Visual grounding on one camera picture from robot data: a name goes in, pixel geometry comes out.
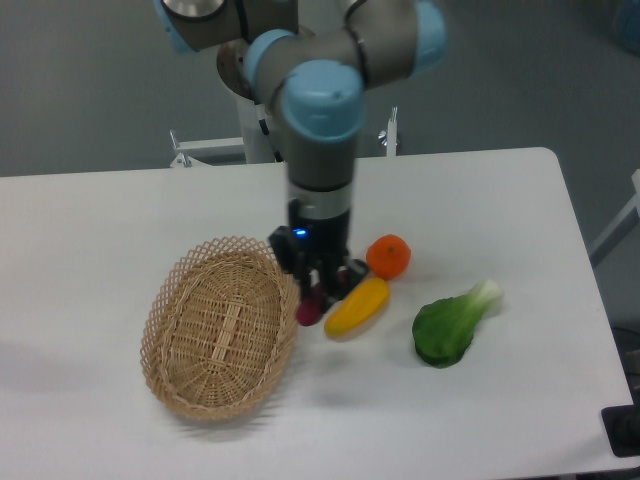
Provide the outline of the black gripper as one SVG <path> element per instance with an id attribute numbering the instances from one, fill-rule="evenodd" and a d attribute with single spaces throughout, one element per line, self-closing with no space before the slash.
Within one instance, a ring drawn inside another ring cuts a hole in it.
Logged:
<path id="1" fill-rule="evenodd" d="M 268 241 L 282 271 L 297 283 L 301 300 L 311 296 L 308 254 L 316 259 L 330 257 L 323 266 L 324 309 L 328 310 L 365 279 L 369 267 L 361 259 L 347 257 L 350 210 L 331 218 L 315 219 L 303 215 L 304 207 L 300 199 L 290 200 L 289 226 L 277 227 Z"/>

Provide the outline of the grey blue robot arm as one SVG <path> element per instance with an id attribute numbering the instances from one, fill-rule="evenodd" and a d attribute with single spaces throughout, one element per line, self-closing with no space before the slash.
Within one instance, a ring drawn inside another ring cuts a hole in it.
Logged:
<path id="1" fill-rule="evenodd" d="M 307 36 L 294 1 L 158 1 L 155 9 L 179 50 L 247 44 L 244 81 L 273 118 L 287 167 L 288 222 L 269 242 L 301 301 L 328 310 L 367 273 L 347 245 L 365 93 L 444 57 L 443 14 L 429 1 L 348 1 L 340 29 Z"/>

